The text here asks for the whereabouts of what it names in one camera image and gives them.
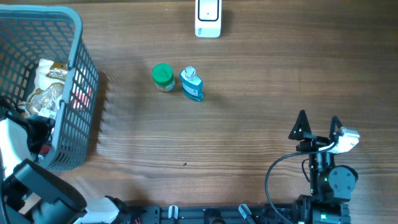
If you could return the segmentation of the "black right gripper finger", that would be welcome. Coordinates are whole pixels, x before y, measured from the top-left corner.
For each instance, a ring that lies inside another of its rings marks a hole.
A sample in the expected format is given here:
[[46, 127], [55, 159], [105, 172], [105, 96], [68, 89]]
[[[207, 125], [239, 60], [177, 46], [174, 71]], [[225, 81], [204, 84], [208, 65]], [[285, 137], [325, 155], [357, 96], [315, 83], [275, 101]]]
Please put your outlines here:
[[291, 140], [304, 140], [305, 138], [309, 138], [311, 134], [312, 131], [307, 114], [305, 110], [301, 110], [288, 138]]
[[331, 140], [335, 139], [335, 135], [337, 133], [337, 131], [342, 127], [342, 123], [339, 120], [339, 118], [337, 116], [333, 116], [331, 119], [331, 124], [330, 124], [330, 134], [329, 134], [329, 138]]

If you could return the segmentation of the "blue mouthwash bottle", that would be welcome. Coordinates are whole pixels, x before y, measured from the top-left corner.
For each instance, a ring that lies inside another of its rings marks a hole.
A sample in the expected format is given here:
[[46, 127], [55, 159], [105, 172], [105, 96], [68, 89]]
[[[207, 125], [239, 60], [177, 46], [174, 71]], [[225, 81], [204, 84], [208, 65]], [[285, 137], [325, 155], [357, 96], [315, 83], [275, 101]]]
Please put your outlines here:
[[197, 71], [193, 66], [186, 67], [180, 72], [180, 80], [182, 82], [182, 91], [192, 100], [202, 101], [204, 98], [203, 81], [197, 75]]

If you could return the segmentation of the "green lid jar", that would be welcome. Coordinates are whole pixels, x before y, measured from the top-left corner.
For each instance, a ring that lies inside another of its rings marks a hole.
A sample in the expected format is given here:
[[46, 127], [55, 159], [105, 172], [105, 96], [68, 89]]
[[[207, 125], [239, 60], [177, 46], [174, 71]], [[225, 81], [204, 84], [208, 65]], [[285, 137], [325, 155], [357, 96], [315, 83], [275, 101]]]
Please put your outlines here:
[[166, 63], [160, 63], [152, 69], [152, 79], [159, 91], [170, 92], [174, 89], [174, 73], [172, 67]]

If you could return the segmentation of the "red black snack pouch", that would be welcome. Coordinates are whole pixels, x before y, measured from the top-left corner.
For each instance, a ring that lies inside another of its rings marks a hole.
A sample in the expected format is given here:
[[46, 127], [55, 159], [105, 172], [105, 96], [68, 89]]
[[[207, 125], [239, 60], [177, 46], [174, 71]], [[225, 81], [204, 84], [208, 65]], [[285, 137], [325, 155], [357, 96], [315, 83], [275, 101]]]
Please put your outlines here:
[[77, 88], [75, 91], [75, 98], [73, 100], [73, 108], [76, 110], [87, 109], [90, 107], [92, 89], [85, 87], [83, 90]]

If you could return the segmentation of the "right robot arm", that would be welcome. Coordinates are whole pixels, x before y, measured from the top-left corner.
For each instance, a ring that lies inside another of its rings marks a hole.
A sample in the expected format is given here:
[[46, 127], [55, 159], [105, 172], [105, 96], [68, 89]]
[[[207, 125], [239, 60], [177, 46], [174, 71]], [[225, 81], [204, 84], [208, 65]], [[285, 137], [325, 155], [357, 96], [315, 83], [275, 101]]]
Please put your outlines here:
[[349, 223], [347, 203], [358, 181], [358, 173], [346, 165], [337, 166], [335, 156], [354, 148], [360, 140], [357, 130], [332, 117], [328, 137], [312, 134], [304, 110], [298, 114], [289, 139], [299, 141], [296, 151], [308, 155], [310, 195], [300, 195], [292, 204], [292, 223]]

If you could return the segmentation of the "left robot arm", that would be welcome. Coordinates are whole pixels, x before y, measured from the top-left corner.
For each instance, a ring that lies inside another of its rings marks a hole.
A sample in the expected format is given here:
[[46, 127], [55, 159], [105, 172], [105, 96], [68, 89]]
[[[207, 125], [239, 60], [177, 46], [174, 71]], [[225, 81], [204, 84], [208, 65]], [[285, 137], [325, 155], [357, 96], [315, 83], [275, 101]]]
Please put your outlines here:
[[54, 125], [51, 118], [23, 117], [15, 102], [1, 97], [1, 223], [130, 223], [120, 199], [85, 199], [34, 161]]

